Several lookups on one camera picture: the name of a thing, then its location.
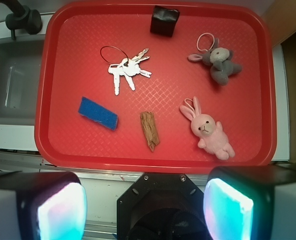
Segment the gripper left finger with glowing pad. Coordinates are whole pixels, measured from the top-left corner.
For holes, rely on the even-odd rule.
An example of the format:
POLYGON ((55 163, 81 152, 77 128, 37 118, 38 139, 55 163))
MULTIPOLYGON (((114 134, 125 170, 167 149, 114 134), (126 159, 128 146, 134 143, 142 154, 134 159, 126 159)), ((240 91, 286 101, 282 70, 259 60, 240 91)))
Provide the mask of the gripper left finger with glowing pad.
POLYGON ((0 171, 0 240, 80 240, 86 215, 76 174, 0 171))

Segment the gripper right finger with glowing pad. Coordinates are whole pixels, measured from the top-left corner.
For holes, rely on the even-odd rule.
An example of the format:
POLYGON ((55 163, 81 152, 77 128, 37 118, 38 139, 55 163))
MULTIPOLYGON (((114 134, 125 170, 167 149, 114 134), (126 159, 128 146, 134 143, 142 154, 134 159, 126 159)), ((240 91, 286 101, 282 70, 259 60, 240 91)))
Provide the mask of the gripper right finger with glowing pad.
POLYGON ((214 240, 296 240, 296 165, 216 167, 203 211, 214 240))

